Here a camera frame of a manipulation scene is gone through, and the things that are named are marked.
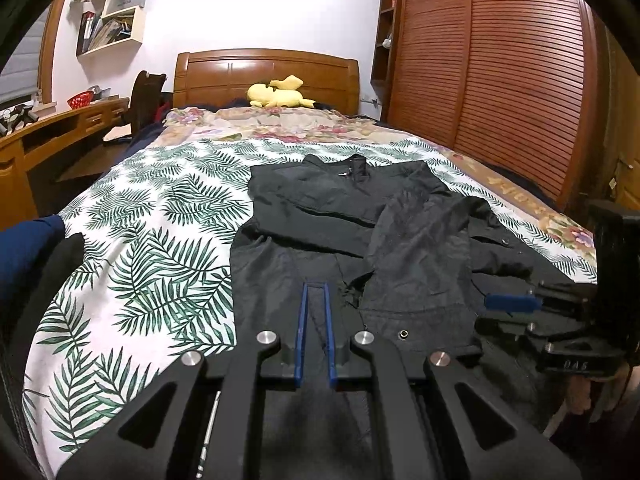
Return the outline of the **person's right hand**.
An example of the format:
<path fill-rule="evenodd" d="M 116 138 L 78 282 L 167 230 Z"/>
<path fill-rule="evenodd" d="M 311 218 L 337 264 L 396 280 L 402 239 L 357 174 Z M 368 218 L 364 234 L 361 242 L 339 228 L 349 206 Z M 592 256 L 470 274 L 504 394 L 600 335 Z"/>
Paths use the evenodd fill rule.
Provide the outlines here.
<path fill-rule="evenodd" d="M 568 415 L 589 415 L 597 422 L 605 412 L 628 403 L 639 390 L 639 367 L 624 363 L 611 377 L 570 375 L 565 382 L 563 401 L 551 416 L 542 434 L 550 439 Z"/>

